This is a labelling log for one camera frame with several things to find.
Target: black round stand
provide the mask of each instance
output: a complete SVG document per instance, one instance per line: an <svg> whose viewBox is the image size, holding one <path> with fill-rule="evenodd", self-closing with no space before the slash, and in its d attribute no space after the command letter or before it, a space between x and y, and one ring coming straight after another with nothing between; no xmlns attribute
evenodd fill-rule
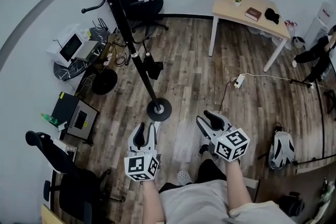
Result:
<svg viewBox="0 0 336 224"><path fill-rule="evenodd" d="M118 76L111 69L104 70L96 75L92 82L92 91L98 95L104 95L110 92L117 84Z"/></svg>
<svg viewBox="0 0 336 224"><path fill-rule="evenodd" d="M164 98L158 98L157 102L162 111L157 111L154 102L151 101L147 106L147 114L154 121L164 121L172 114L172 105Z"/></svg>

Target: small box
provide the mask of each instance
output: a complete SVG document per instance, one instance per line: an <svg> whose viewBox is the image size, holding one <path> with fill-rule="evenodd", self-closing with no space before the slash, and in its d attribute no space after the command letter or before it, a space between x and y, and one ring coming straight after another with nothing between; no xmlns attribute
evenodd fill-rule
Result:
<svg viewBox="0 0 336 224"><path fill-rule="evenodd" d="M147 181L155 178L159 161L152 154L124 158L125 173L133 181Z"/></svg>
<svg viewBox="0 0 336 224"><path fill-rule="evenodd" d="M218 137L214 152L228 162L232 162L246 153L249 143L250 138L239 128Z"/></svg>

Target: wooden table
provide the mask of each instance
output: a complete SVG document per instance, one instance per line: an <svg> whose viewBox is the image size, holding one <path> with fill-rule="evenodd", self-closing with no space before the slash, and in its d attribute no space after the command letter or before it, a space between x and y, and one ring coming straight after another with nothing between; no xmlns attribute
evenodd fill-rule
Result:
<svg viewBox="0 0 336 224"><path fill-rule="evenodd" d="M245 12L250 7L262 12L261 17L257 22L245 16ZM212 13L214 14L214 21L212 25L209 56L212 56L214 51L218 19L221 18L225 20L230 20L233 22L258 28L262 31L282 38L281 44L276 48L271 58L268 60L267 64L264 67L264 72L267 72L274 60L278 57L287 40L290 39L287 27L281 18L279 19L278 25L265 18L264 14L267 8L273 9L277 14L279 13L274 2L269 0L242 0L240 7L235 6L234 0L215 0L212 9Z"/></svg>

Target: white slipper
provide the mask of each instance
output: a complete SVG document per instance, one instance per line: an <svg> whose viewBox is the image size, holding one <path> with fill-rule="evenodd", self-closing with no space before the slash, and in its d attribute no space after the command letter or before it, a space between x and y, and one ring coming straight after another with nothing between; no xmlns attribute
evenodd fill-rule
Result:
<svg viewBox="0 0 336 224"><path fill-rule="evenodd" d="M177 182L180 186L185 186L188 183L192 183L191 177L187 171L179 171L177 174Z"/></svg>

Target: table leg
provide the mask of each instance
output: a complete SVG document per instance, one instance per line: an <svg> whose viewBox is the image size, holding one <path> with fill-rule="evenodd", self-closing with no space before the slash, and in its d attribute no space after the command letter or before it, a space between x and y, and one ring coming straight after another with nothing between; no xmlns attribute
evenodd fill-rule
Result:
<svg viewBox="0 0 336 224"><path fill-rule="evenodd" d="M274 62L274 60L278 57L279 53L281 52L282 48L284 47L284 45L286 44L287 39L283 39L282 42L280 43L280 45L276 48L276 50L273 52L271 58L269 58L267 64L264 67L264 72L267 72L268 69L271 67L272 63Z"/></svg>
<svg viewBox="0 0 336 224"><path fill-rule="evenodd" d="M212 22L212 32L211 32L211 41L210 41L210 47L209 47L209 56L212 56L214 52L214 45L215 45L215 39L216 39L216 32L217 32L217 24L218 24L218 16L214 16L214 20Z"/></svg>

